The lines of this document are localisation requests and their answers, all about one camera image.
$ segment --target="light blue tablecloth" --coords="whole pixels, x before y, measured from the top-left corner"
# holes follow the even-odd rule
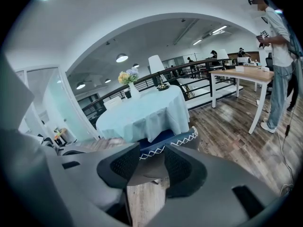
[[[127,99],[98,118],[100,137],[123,138],[127,143],[147,138],[152,142],[164,130],[171,129],[176,135],[189,130],[189,113],[179,87],[141,93],[140,99]]]

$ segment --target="wooden floor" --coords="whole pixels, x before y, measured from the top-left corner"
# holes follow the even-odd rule
[[[254,85],[240,81],[244,86],[238,98],[229,96],[217,101],[216,108],[206,105],[189,112],[190,125],[196,126],[199,137],[199,151],[234,161],[247,171],[264,181],[274,192],[280,193],[283,184],[291,183],[290,174],[283,163],[280,151],[284,140],[286,126],[290,123],[291,113],[285,110],[277,132],[271,134],[260,127],[260,122],[268,113],[264,109],[254,132],[248,130],[257,110],[256,100],[260,88],[253,91]],[[284,144],[284,154],[293,170],[294,179],[299,173],[303,156],[303,100],[297,100],[291,121],[291,128]],[[79,143],[94,150],[120,145],[122,139],[99,140]],[[165,189],[168,179],[161,184],[151,183],[128,187],[128,198],[131,207],[134,227],[145,226],[164,205]]]

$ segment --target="doorway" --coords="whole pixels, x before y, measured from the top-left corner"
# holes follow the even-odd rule
[[[59,146],[94,139],[74,109],[58,68],[18,73],[35,96],[22,121],[22,132],[50,137]]]

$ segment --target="white sneaker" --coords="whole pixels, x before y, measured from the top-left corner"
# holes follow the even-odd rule
[[[267,126],[267,123],[265,123],[265,122],[262,122],[260,125],[261,125],[261,127],[262,127],[264,130],[266,130],[266,131],[268,131],[268,132],[271,132],[271,133],[275,133],[275,132],[276,132],[276,129],[271,129],[271,128],[269,128],[269,127]]]

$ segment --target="white vase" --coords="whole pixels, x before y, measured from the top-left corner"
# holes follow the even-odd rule
[[[138,91],[138,89],[136,89],[136,87],[134,86],[134,83],[131,82],[128,84],[130,89],[131,89],[131,95],[133,99],[139,99],[141,97],[140,92]]]

